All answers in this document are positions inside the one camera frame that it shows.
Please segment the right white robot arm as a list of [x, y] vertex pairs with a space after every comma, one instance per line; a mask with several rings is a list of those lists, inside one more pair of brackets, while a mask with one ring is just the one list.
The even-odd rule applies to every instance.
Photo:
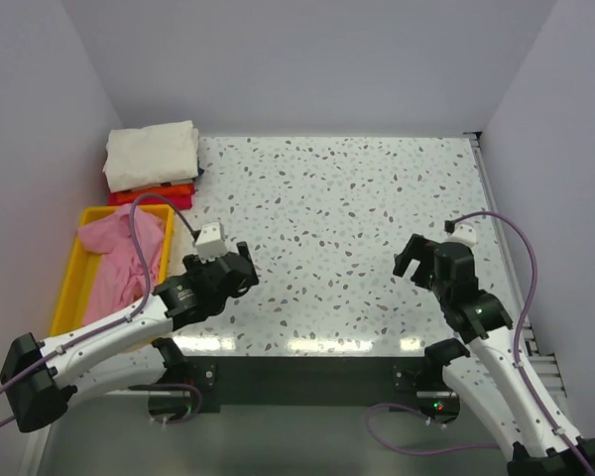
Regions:
[[583, 436], [550, 396], [501, 301], [479, 286], [469, 242], [413, 235], [394, 275], [432, 292], [455, 337], [427, 347], [421, 375], [453, 391], [494, 437], [510, 475], [594, 475], [595, 438]]

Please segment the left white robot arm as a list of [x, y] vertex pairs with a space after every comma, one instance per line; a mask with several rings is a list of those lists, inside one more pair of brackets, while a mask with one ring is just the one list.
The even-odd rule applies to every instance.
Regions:
[[93, 324], [41, 341], [31, 333], [12, 341], [0, 382], [21, 432], [62, 417], [71, 400], [85, 395], [95, 366], [137, 344], [204, 322], [220, 314], [229, 299], [259, 284], [246, 242], [207, 263], [187, 255], [183, 265], [183, 274], [167, 278], [148, 298]]

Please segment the pink t shirt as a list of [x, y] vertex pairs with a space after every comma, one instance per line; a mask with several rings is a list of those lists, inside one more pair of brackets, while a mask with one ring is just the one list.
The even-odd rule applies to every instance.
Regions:
[[165, 234], [155, 215], [124, 204], [80, 227], [77, 236], [86, 251], [100, 256], [84, 325], [125, 308], [157, 283]]

